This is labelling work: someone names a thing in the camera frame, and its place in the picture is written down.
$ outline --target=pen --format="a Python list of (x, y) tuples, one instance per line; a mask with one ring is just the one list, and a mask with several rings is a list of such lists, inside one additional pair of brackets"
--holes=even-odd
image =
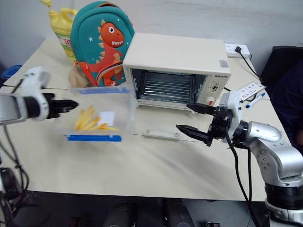
[(259, 101), (261, 98), (263, 98), (264, 95), (265, 95), (265, 93), (262, 93), (260, 96), (255, 98), (255, 100), (251, 101), (249, 104), (246, 105), (246, 108), (252, 107), (252, 105), (254, 105), (257, 101)]

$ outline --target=oven knob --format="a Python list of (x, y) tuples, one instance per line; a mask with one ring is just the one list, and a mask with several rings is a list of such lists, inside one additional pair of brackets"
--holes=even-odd
[(214, 105), (214, 97), (207, 97), (206, 98), (207, 105)]

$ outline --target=blue lid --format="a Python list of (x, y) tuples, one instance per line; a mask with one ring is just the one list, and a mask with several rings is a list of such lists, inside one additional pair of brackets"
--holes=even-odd
[(1, 77), (3, 79), (9, 79), (11, 76), (13, 76), (22, 65), (14, 65), (12, 67), (9, 67), (8, 69), (4, 70), (4, 72), (1, 74)]

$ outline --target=yellow bottle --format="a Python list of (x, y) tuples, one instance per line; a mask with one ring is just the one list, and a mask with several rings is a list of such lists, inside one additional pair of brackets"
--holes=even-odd
[(51, 19), (52, 30), (55, 32), (69, 59), (74, 61), (75, 57), (71, 49), (70, 36), (73, 17), (78, 11), (75, 9), (61, 8), (58, 14), (55, 10), (51, 9), (52, 0), (41, 0), (41, 2), (48, 6), (48, 15)]

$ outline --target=dinosaur backpack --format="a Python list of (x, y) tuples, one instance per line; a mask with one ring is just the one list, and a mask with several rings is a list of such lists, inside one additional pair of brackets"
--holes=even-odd
[(115, 4), (96, 1), (83, 7), (71, 28), (75, 64), (95, 86), (126, 81), (122, 62), (134, 35), (128, 16)]

